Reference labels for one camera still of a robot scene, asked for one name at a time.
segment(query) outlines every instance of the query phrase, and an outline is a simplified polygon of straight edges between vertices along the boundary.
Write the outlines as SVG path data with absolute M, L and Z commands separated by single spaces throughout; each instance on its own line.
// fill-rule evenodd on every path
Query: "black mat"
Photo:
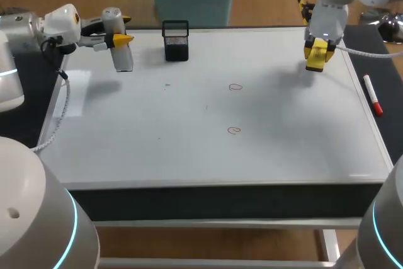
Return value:
M 62 56 L 55 55 L 54 61 L 60 65 Z M 37 145 L 57 74 L 41 54 L 18 56 L 15 62 L 25 101 L 14 110 L 0 113 L 0 136 L 32 148 Z
M 348 26 L 344 42 L 348 48 L 369 53 L 387 54 L 388 51 L 374 26 Z M 365 92 L 367 101 L 370 97 L 362 81 L 368 74 L 379 103 L 383 109 L 382 117 L 377 117 L 372 109 L 382 139 L 385 142 L 392 162 L 395 164 L 403 154 L 403 85 L 392 60 L 374 59 L 350 55 L 358 79 Z
M 344 41 L 353 49 L 387 52 L 374 26 L 348 26 Z M 403 153 L 403 85 L 400 76 L 391 60 L 358 56 L 351 56 L 351 60 L 360 79 L 366 73 L 372 79 L 384 111 L 384 116 L 375 120 L 395 163 Z M 21 108 L 0 114 L 0 135 L 33 147 L 38 140 L 56 76 L 45 68 L 40 55 L 17 58 L 16 62 L 26 101 Z M 79 190 L 72 194 L 95 221 L 337 218 L 362 216 L 380 186 L 216 186 Z

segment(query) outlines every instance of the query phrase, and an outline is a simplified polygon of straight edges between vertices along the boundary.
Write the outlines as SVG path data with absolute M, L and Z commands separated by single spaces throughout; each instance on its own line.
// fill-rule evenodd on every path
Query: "black mesh pen holder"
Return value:
M 165 60 L 187 61 L 189 59 L 189 23 L 186 20 L 162 22 Z

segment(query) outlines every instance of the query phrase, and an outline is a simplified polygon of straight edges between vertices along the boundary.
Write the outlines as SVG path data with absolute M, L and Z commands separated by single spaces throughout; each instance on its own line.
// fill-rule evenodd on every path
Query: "white cable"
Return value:
M 394 58 L 394 57 L 403 56 L 403 52 L 398 52 L 398 53 L 393 53 L 393 54 L 372 54 L 372 53 L 361 52 L 359 50 L 348 49 L 346 47 L 341 47 L 340 45 L 337 45 L 336 48 L 339 50 L 343 50 L 350 54 L 371 57 L 371 58 L 379 58 L 379 59 L 390 59 L 390 58 Z
M 65 86 L 66 86 L 67 92 L 66 92 L 66 95 L 65 95 L 64 107 L 63 107 L 62 115 L 60 116 L 59 121 L 57 121 L 57 123 L 56 123 L 56 128 L 55 128 L 55 130 L 53 131 L 53 133 L 52 133 L 52 135 L 50 136 L 50 138 L 48 139 L 48 141 L 46 141 L 45 143 L 40 144 L 40 145 L 38 145 L 38 146 L 36 146 L 36 147 L 34 147 L 34 148 L 31 148 L 31 150 L 32 150 L 33 152 L 41 151 L 42 149 L 46 148 L 50 143 L 53 142 L 53 140 L 54 140 L 55 137 L 56 137 L 56 133 L 57 133 L 57 131 L 59 130 L 60 125 L 62 124 L 62 121 L 63 121 L 63 119 L 64 119 L 65 113 L 66 113 L 66 111 L 67 111 L 67 107 L 69 107 L 70 92 L 71 92 L 71 90 L 70 90 L 70 81 L 69 81 L 68 79 L 65 80 Z

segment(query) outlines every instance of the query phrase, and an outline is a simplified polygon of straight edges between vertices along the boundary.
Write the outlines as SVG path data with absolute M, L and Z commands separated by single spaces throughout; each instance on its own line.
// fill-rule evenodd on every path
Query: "blue light ring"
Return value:
M 373 203 L 373 208 L 372 208 L 372 220 L 373 220 L 373 228 L 375 230 L 375 234 L 377 235 L 378 241 L 380 245 L 382 246 L 383 250 L 385 250 L 387 256 L 395 263 L 395 265 L 399 269 L 403 269 L 403 266 L 395 259 L 395 257 L 390 253 L 389 249 L 386 247 L 385 243 L 383 242 L 382 238 L 380 237 L 378 227 L 377 227 L 377 222 L 375 220 L 375 202 Z
M 53 267 L 53 269 L 58 269 L 60 268 L 60 266 L 63 264 L 65 258 L 67 257 L 67 255 L 70 252 L 71 246 L 73 245 L 74 242 L 74 238 L 76 237 L 76 232 L 77 232 L 77 206 L 76 206 L 76 201 L 74 201 L 73 197 L 71 196 L 71 194 L 67 191 L 67 193 L 69 194 L 70 198 L 71 198 L 71 202 L 73 204 L 73 208 L 74 208 L 74 226 L 73 226 L 73 231 L 71 232 L 71 237 L 70 237 L 70 241 L 69 244 L 67 245 L 63 255 L 60 257 L 60 260 L 56 263 L 56 265 Z
M 17 72 L 17 69 L 12 69 L 11 71 L 6 71 L 6 72 L 0 72 L 0 77 L 14 74 L 15 72 Z

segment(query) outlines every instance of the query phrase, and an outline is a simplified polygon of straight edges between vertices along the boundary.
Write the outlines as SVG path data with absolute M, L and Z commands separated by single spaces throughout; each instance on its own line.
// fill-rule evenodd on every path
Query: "black cable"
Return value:
M 55 71 L 64 79 L 67 80 L 69 77 L 59 66 L 55 64 L 53 59 L 46 54 L 45 45 L 49 46 L 51 50 L 54 50 L 58 44 L 62 43 L 63 38 L 48 38 L 40 44 L 40 52 L 42 53 L 42 57 L 55 69 Z

